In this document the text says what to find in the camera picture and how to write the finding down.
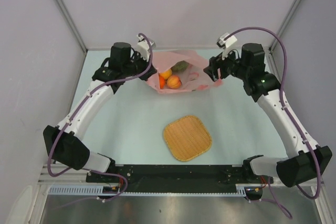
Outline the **fake orange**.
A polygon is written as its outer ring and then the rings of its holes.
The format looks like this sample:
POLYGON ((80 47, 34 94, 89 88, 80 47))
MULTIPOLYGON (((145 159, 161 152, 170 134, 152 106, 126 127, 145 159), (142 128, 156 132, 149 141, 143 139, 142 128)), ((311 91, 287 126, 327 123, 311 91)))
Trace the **fake orange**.
POLYGON ((159 73, 160 77, 162 77, 164 80, 167 80, 172 75, 172 69, 167 69, 165 72, 159 73))

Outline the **fake peach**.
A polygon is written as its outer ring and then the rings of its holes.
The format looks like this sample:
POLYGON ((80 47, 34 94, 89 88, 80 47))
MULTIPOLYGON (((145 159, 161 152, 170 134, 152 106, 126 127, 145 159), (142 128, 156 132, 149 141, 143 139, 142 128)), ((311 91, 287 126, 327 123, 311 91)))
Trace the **fake peach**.
POLYGON ((182 82, 179 78, 179 76, 177 75, 171 75, 167 81, 166 81, 166 85, 168 88, 170 89, 178 89, 181 87, 182 82))

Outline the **pink plastic bag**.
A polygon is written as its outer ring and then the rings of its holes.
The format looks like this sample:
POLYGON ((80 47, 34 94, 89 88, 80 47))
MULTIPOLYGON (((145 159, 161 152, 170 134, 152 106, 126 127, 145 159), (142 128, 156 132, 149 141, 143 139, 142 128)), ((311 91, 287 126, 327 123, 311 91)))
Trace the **pink plastic bag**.
POLYGON ((208 60, 200 56, 194 50, 173 50, 157 51, 153 53, 153 66, 157 73, 152 75, 146 82, 159 94, 171 94, 191 91, 207 90, 219 87, 223 84, 222 80, 212 81, 211 78, 203 71, 208 66, 208 60), (173 75, 179 76, 182 85, 178 89, 170 89, 165 84, 163 89, 159 85, 159 73, 171 69, 179 61, 189 63, 188 68, 183 72, 172 72, 173 75))

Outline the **fake green melon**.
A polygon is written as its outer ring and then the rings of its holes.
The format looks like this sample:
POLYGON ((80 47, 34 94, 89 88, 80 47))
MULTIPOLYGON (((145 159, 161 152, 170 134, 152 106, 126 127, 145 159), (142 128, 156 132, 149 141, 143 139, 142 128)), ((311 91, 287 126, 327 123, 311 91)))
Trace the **fake green melon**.
POLYGON ((189 63, 186 61, 179 61, 174 66, 171 67, 172 72, 183 72, 185 71, 189 66, 189 63))

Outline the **woven bamboo tray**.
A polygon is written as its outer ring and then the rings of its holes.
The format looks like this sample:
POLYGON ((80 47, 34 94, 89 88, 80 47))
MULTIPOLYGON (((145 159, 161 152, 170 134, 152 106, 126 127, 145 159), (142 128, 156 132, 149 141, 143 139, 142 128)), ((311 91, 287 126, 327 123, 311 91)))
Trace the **woven bamboo tray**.
POLYGON ((207 152, 212 137, 203 122, 194 115, 184 116, 163 130, 163 138, 171 154, 181 162, 188 162, 207 152))

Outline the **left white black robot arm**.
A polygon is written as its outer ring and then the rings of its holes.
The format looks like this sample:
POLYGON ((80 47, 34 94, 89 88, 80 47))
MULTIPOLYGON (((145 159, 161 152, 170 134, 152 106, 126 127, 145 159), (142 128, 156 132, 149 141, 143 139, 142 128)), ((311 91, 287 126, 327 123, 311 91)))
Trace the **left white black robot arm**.
POLYGON ((75 108, 57 126, 48 125, 43 137, 48 154, 47 169, 52 177, 51 162, 66 165, 66 170, 87 170, 98 174, 105 182, 116 175, 113 159, 88 149, 82 142, 91 121, 104 104, 111 99, 127 81, 140 79, 147 81, 156 73, 153 67, 154 42, 139 35, 136 47, 126 42, 112 45, 110 56, 94 72, 92 81, 75 108))

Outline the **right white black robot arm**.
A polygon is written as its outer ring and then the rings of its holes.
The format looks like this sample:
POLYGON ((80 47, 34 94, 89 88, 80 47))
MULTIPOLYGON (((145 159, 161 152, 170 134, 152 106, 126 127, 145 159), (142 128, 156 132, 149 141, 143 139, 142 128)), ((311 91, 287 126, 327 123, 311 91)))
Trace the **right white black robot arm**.
POLYGON ((286 150, 287 158, 263 155, 244 160, 243 179, 254 183, 261 175, 278 177, 287 187, 298 186, 325 171, 332 151, 320 146, 299 122, 293 109, 280 92, 280 82, 265 70, 265 51, 260 44, 242 46, 240 57, 231 50, 211 57, 204 72, 213 80, 228 76, 242 80, 246 94, 267 114, 286 150))

